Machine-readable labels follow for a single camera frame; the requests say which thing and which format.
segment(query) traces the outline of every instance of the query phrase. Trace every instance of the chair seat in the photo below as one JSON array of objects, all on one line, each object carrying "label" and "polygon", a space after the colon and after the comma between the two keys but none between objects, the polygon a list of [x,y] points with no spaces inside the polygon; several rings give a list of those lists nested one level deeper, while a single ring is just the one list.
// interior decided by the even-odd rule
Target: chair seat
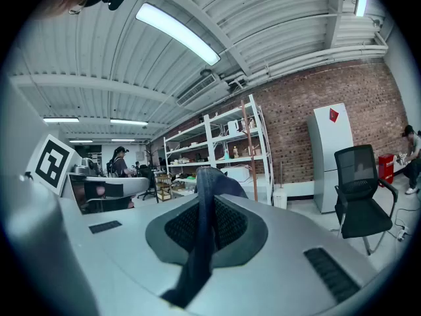
[{"label": "chair seat", "polygon": [[[343,206],[337,203],[335,211],[340,223]],[[342,226],[342,236],[344,239],[359,238],[385,232],[392,226],[391,219],[375,200],[349,201],[347,215]]]}]

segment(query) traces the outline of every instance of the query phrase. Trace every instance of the chair armrest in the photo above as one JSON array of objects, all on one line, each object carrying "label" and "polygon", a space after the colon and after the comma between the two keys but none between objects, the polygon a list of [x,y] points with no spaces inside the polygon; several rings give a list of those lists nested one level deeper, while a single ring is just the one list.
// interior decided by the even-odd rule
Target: chair armrest
[{"label": "chair armrest", "polygon": [[392,210],[390,211],[390,216],[389,216],[391,217],[393,210],[395,209],[395,204],[397,203],[398,190],[394,188],[391,184],[389,184],[387,181],[385,181],[384,179],[379,178],[379,183],[384,185],[384,187],[386,187],[393,194],[393,206],[392,206]]},{"label": "chair armrest", "polygon": [[345,194],[343,194],[343,192],[339,189],[339,186],[335,186],[335,190],[337,193],[337,196],[339,197],[339,200],[343,206],[343,214],[347,213],[348,210],[348,201],[347,198],[345,197]]}]

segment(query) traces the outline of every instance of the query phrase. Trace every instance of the air conditioner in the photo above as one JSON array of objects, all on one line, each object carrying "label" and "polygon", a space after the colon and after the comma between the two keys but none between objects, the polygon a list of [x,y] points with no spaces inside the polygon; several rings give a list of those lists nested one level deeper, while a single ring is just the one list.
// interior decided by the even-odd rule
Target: air conditioner
[{"label": "air conditioner", "polygon": [[230,87],[218,76],[210,74],[194,84],[177,100],[177,104],[188,110],[197,111],[228,96]]}]

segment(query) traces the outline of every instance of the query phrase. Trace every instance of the white metal shelving unit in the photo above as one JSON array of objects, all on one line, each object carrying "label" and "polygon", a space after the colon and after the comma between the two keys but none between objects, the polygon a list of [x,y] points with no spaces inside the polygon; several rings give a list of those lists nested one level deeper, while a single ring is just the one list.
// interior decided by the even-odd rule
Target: white metal shelving unit
[{"label": "white metal shelving unit", "polygon": [[[266,203],[268,205],[272,205],[272,192],[274,187],[274,171],[272,165],[272,156],[270,154],[270,146],[268,140],[268,134],[266,131],[266,124],[264,122],[264,117],[262,113],[262,108],[259,107],[253,98],[253,95],[249,96],[250,102],[245,104],[245,110],[247,113],[247,118],[254,117],[256,122],[256,127],[250,129],[250,135],[252,137],[259,137],[260,148],[262,151],[261,155],[254,156],[256,161],[263,160],[264,165],[264,174],[257,175],[257,187],[262,188],[264,187],[266,190]],[[188,166],[203,166],[203,165],[210,165],[212,167],[216,167],[219,164],[226,164],[230,165],[230,163],[240,163],[245,161],[251,161],[251,157],[240,157],[235,159],[224,159],[224,160],[216,160],[214,149],[218,144],[223,144],[226,147],[227,143],[235,142],[237,140],[246,140],[247,134],[244,132],[236,132],[235,134],[230,134],[226,136],[218,136],[212,137],[212,131],[216,128],[221,129],[221,132],[224,132],[224,126],[228,124],[231,120],[241,120],[243,118],[243,112],[241,106],[227,111],[226,113],[222,113],[218,116],[213,117],[212,119],[209,118],[209,115],[205,115],[203,117],[204,121],[193,128],[187,129],[176,134],[173,137],[165,138],[164,137],[164,150],[165,150],[165,162],[167,166],[168,173],[170,169],[178,168],[178,167],[188,167]],[[201,142],[198,144],[190,145],[187,147],[179,147],[183,141],[194,138],[196,136],[206,134],[206,141]],[[167,143],[168,142],[178,142],[179,145],[176,149],[172,151],[167,151]],[[208,149],[209,157],[208,161],[202,163],[184,163],[184,164],[177,164],[177,165],[169,165],[168,158],[173,153],[183,153],[187,151],[194,151],[197,149]],[[195,180],[192,179],[177,179],[179,181],[184,182],[192,182],[194,183]],[[248,181],[241,183],[241,185],[247,189],[248,191],[250,188],[253,190],[253,177],[251,176]]]}]

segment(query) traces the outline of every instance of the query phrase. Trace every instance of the black and white square marker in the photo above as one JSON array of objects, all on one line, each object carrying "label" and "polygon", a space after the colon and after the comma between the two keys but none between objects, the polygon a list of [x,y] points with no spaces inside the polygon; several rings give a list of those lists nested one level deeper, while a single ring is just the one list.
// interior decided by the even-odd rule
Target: black and white square marker
[{"label": "black and white square marker", "polygon": [[64,166],[69,155],[69,151],[49,140],[39,158],[35,173],[52,187],[57,188],[61,174],[66,172]]}]

